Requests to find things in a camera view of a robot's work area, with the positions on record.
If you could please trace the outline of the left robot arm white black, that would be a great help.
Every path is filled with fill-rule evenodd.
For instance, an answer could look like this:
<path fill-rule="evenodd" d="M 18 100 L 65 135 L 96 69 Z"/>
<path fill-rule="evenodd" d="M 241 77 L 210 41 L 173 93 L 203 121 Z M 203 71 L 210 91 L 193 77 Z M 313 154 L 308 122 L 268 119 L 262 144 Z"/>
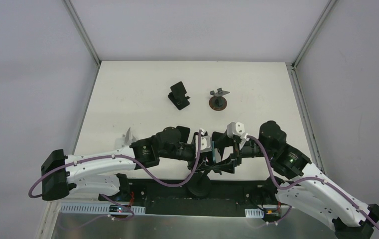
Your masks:
<path fill-rule="evenodd" d="M 201 162 L 201 155 L 212 150 L 212 140 L 204 130 L 187 143 L 187 127 L 167 127 L 155 135 L 131 142 L 113 151 L 93 155 L 66 155 L 62 149 L 50 153 L 41 165 L 40 197 L 45 201 L 63 199 L 70 194 L 103 194 L 125 201 L 130 188 L 125 176 L 111 176 L 117 171 L 142 169 L 151 178 L 150 167 L 161 158 L 187 161 L 190 174 L 178 186 L 186 184 Z"/>

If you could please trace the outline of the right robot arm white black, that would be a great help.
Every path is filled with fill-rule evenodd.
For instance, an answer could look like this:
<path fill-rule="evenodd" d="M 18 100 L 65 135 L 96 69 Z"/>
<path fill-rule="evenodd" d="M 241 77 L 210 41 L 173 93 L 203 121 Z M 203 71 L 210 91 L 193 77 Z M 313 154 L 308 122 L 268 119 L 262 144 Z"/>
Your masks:
<path fill-rule="evenodd" d="M 265 159 L 271 185 L 262 188 L 261 199 L 295 207 L 317 219 L 339 239 L 369 239 L 379 230 L 379 205 L 366 204 L 332 181 L 311 159 L 288 144 L 287 134 L 272 120 L 263 123 L 258 137 L 232 122 L 224 133 L 214 132 L 214 147 L 233 147 L 237 162 Z"/>

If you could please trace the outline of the teal smartphone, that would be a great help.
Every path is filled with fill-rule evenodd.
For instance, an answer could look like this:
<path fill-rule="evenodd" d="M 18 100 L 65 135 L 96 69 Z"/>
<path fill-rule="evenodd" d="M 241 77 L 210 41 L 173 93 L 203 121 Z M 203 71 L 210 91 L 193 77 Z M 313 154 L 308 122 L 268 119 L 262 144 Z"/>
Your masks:
<path fill-rule="evenodd" d="M 216 149 L 215 142 L 212 141 L 212 163 L 216 164 L 218 160 L 219 153 Z"/>

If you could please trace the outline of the black pole phone stand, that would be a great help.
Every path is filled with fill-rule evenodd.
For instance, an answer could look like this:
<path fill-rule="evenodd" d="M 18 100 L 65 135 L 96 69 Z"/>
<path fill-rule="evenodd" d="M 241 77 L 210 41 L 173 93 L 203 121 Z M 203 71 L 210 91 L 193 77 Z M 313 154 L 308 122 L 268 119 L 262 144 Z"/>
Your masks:
<path fill-rule="evenodd" d="M 185 186 L 190 197 L 196 199 L 207 198 L 212 189 L 212 182 L 208 176 L 211 171 L 222 175 L 222 170 L 217 168 L 207 168 L 196 171 Z"/>

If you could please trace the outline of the black smartphone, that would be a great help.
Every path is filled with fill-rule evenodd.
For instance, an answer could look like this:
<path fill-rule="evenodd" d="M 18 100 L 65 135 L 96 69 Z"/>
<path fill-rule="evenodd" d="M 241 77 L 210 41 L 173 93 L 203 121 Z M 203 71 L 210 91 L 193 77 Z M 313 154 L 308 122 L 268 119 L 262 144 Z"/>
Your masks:
<path fill-rule="evenodd" d="M 180 132 L 180 142 L 187 143 L 191 129 L 185 126 L 177 126 L 176 129 Z"/>

